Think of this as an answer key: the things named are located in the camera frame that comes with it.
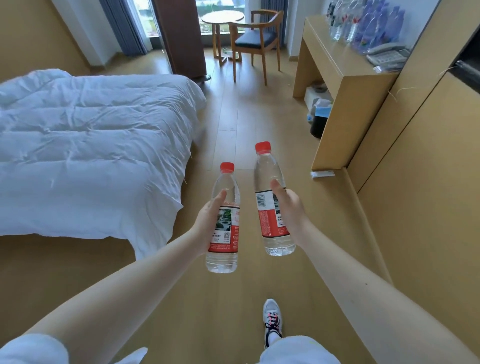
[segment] wooden wall panel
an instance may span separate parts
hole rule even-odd
[[[479,115],[446,74],[358,194],[395,287],[478,356]]]
[[[0,54],[0,82],[46,68],[90,73],[50,0],[0,1]]]
[[[348,166],[358,192],[480,23],[478,0],[441,0]],[[401,90],[404,87],[416,87]]]

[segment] person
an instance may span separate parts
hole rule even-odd
[[[293,241],[302,248],[377,363],[480,363],[447,328],[365,268],[308,219],[300,198],[271,182]],[[156,254],[120,269],[71,298],[0,349],[0,363],[107,364],[146,320],[187,267],[209,247],[222,191],[190,230]],[[269,299],[263,310],[262,364],[336,364],[321,344],[282,336],[282,315]],[[146,349],[121,361],[138,363]]]

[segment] white sock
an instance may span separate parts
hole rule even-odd
[[[275,341],[281,339],[275,331],[271,331],[268,334],[268,346],[271,346]]]

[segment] person's left hand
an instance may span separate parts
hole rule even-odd
[[[215,230],[218,219],[218,212],[226,196],[227,192],[222,190],[213,201],[208,201],[198,213],[192,230],[199,238],[199,255],[206,253],[210,247],[210,241],[212,240],[213,231]]]

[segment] hand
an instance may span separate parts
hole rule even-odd
[[[277,180],[271,180],[270,187],[278,199],[283,222],[292,237],[295,237],[309,222],[300,197],[292,190],[285,190]]]
[[[213,231],[215,230],[218,219],[218,212],[226,196],[227,192],[222,190],[213,201],[208,201],[198,213],[192,230],[198,235],[200,240],[198,242],[199,255],[206,253],[210,247],[210,241],[212,240]]]

